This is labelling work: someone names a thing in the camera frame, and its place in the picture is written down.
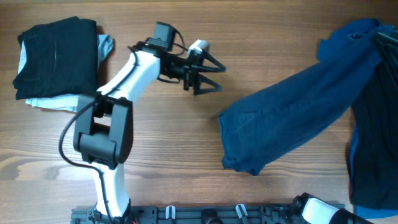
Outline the navy blue shorts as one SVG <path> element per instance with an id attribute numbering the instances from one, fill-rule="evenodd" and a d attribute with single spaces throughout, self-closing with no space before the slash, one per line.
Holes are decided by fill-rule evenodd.
<path id="1" fill-rule="evenodd" d="M 318 63 L 227 107 L 218 117 L 223 167 L 258 175 L 339 119 L 381 62 L 377 35 L 394 30 L 340 28 L 320 41 Z"/>

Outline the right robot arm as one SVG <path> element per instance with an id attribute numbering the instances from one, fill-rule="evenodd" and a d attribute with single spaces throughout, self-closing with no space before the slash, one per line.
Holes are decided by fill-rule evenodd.
<path id="1" fill-rule="evenodd" d="M 287 217 L 288 223 L 373 224 L 344 208 L 337 208 L 308 193 L 294 198 Z"/>

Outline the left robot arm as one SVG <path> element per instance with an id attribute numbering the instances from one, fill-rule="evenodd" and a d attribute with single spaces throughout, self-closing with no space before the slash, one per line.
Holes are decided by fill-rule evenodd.
<path id="1" fill-rule="evenodd" d="M 133 104 L 161 75 L 166 83 L 183 82 L 194 95 L 221 91 L 219 84 L 203 76 L 224 72 L 226 67 L 209 53 L 209 44 L 197 40 L 187 56 L 173 54 L 174 42 L 149 38 L 131 47 L 122 70 L 98 93 L 81 95 L 74 119 L 74 149 L 81 154 L 84 168 L 97 173 L 98 201 L 93 222 L 129 223 L 131 200 L 124 183 L 124 163 L 133 142 Z"/>

